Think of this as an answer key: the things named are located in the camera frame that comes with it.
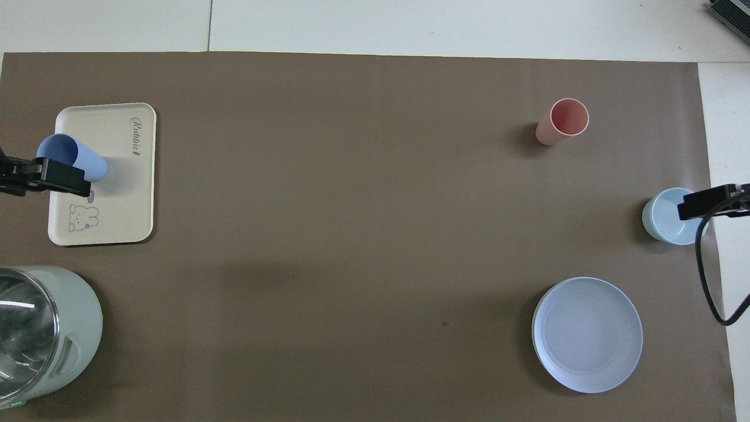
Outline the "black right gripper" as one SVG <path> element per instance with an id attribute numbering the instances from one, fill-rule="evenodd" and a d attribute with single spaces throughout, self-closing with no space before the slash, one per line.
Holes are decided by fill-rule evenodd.
<path id="1" fill-rule="evenodd" d="M 724 200 L 733 200 L 728 206 L 728 216 L 749 215 L 749 184 L 718 185 L 711 189 L 699 190 L 683 196 L 682 202 L 678 203 L 678 217 L 687 221 L 703 218 L 709 211 Z"/>

